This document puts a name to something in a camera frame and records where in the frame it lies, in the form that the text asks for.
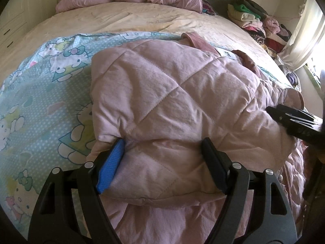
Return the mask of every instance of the white curtain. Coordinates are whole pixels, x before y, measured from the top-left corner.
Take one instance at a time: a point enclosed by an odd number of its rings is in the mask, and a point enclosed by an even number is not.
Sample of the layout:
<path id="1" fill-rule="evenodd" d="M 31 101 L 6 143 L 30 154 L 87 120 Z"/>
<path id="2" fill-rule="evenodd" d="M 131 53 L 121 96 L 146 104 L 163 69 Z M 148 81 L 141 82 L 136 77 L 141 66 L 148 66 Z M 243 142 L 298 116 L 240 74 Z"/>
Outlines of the white curtain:
<path id="1" fill-rule="evenodd" d="M 307 62 L 324 34 L 325 16 L 315 0 L 307 0 L 295 31 L 278 55 L 288 69 L 295 71 Z"/>

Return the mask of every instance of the folded clothes pile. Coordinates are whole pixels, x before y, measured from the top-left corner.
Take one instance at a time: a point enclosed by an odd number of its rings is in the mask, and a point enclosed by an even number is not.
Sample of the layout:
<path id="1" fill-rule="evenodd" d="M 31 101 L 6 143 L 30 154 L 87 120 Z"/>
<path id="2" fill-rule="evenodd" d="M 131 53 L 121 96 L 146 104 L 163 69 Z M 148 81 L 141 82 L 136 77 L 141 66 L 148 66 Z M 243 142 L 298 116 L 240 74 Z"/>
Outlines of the folded clothes pile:
<path id="1" fill-rule="evenodd" d="M 228 17 L 244 29 L 266 52 L 275 58 L 291 37 L 291 32 L 257 3 L 251 0 L 237 0 L 228 5 Z"/>

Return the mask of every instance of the light blue blanket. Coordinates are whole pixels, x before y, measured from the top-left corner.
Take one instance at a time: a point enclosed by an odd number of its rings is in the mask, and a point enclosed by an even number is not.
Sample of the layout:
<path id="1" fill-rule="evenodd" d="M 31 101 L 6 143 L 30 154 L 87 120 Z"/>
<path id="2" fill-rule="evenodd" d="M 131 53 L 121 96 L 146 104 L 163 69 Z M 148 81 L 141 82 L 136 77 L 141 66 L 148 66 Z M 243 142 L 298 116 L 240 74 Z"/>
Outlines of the light blue blanket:
<path id="1" fill-rule="evenodd" d="M 51 169 L 78 168 L 94 144 L 89 95 L 92 56 L 139 39 L 180 37 L 128 32 L 56 38 L 43 44 L 4 81 L 0 90 L 0 204 L 24 237 Z M 74 200 L 85 233 L 76 193 Z"/>

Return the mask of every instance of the drawer handle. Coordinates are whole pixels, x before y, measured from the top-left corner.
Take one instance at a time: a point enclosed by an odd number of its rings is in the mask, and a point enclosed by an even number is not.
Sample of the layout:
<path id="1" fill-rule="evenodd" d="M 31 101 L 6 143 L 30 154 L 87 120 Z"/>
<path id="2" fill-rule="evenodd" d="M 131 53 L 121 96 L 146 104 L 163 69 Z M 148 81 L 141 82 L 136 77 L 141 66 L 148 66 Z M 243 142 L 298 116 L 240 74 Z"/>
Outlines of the drawer handle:
<path id="1" fill-rule="evenodd" d="M 9 48 L 12 45 L 13 41 L 7 46 L 7 48 Z"/>

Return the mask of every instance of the blue gripper pad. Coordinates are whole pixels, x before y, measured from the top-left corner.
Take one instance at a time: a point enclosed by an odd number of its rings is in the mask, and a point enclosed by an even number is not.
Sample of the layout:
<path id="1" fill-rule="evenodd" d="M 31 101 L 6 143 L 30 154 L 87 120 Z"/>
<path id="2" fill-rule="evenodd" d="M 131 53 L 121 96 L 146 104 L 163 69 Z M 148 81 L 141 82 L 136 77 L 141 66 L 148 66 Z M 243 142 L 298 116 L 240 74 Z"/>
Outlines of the blue gripper pad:
<path id="1" fill-rule="evenodd" d="M 123 139 L 119 139 L 99 171 L 98 183 L 96 185 L 99 194 L 103 193 L 103 191 L 111 185 L 116 170 L 124 155 L 124 150 L 125 142 Z"/>

